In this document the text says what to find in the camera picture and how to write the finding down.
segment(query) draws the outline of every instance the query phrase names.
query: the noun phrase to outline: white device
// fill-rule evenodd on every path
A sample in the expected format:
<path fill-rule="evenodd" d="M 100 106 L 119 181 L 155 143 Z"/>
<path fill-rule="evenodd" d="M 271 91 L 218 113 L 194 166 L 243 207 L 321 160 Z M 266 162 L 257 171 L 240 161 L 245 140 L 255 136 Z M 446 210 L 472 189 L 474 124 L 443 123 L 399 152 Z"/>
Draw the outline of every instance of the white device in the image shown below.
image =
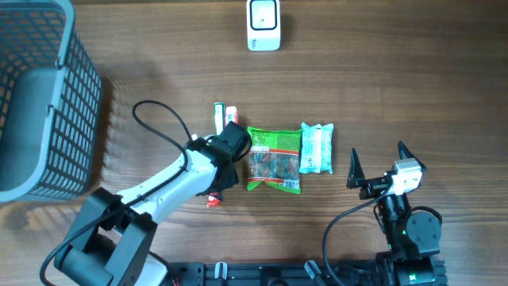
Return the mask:
<path fill-rule="evenodd" d="M 414 159 L 401 159 L 394 162 L 392 170 L 396 172 L 391 176 L 393 180 L 387 195 L 402 195 L 414 191 L 423 177 L 421 165 Z"/>
<path fill-rule="evenodd" d="M 246 6 L 248 49 L 257 52 L 279 49 L 279 0 L 248 0 Z"/>

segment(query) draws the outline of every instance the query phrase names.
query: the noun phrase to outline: white snack package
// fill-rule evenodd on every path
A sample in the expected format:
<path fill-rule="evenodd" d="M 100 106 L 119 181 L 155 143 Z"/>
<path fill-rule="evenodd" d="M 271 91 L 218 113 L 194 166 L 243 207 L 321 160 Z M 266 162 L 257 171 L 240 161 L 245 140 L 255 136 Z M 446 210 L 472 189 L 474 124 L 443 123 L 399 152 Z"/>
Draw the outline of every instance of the white snack package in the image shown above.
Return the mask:
<path fill-rule="evenodd" d="M 300 172 L 324 172 L 332 170 L 332 133 L 333 123 L 325 126 L 308 126 L 302 123 L 302 159 Z"/>

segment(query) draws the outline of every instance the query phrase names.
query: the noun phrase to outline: green snack bag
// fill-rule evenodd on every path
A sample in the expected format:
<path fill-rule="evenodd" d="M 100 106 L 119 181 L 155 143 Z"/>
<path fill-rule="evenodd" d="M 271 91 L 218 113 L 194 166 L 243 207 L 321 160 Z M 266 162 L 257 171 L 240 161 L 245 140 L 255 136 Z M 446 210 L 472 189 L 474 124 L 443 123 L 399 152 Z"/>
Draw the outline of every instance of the green snack bag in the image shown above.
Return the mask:
<path fill-rule="evenodd" d="M 248 127 L 247 131 L 252 139 L 247 190 L 265 182 L 276 189 L 299 194 L 302 191 L 298 171 L 302 131 L 266 131 L 254 127 Z"/>

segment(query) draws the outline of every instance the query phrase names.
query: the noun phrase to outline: wooden surface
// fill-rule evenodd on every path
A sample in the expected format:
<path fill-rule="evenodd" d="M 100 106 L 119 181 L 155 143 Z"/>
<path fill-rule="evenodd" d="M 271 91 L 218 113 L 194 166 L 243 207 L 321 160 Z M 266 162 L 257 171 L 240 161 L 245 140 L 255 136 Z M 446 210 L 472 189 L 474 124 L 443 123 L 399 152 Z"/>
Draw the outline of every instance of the wooden surface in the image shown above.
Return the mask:
<path fill-rule="evenodd" d="M 106 98 L 94 186 L 120 191 L 178 153 L 135 123 L 132 105 L 171 105 L 192 133 L 214 131 L 213 104 L 236 106 L 245 126 L 335 124 L 333 175 L 302 176 L 302 194 L 266 186 L 182 205 L 159 226 L 152 251 L 168 261 L 321 259 L 329 221 L 360 203 L 345 188 L 356 147 L 379 176 L 403 140 L 427 165 L 413 206 L 444 217 L 441 254 L 451 285 L 508 280 L 508 18 L 505 6 L 464 2 L 290 2 L 283 47 L 249 52 L 243 2 L 77 6 L 77 30 L 102 73 Z M 184 143 L 166 110 L 140 116 Z M 40 263 L 61 242 L 84 198 L 0 206 L 0 284 L 38 284 Z M 329 236 L 331 258 L 387 250 L 371 209 Z M 53 268 L 57 284 L 70 284 Z"/>
<path fill-rule="evenodd" d="M 243 2 L 246 0 L 71 0 L 74 5 L 90 5 L 90 4 L 149 4 L 149 3 L 203 3 L 203 2 Z M 283 0 L 283 3 L 288 2 L 304 2 L 308 0 Z M 312 2 L 333 2 L 343 0 L 312 0 Z"/>

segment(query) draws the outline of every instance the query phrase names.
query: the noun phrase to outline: mesh basket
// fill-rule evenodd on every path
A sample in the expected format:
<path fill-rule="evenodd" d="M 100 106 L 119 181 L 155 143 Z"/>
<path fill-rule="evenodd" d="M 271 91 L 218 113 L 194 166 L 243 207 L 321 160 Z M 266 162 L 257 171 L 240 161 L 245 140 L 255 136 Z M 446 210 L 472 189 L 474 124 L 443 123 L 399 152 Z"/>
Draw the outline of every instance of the mesh basket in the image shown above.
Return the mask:
<path fill-rule="evenodd" d="M 0 202 L 88 189 L 102 88 L 68 0 L 0 2 Z"/>

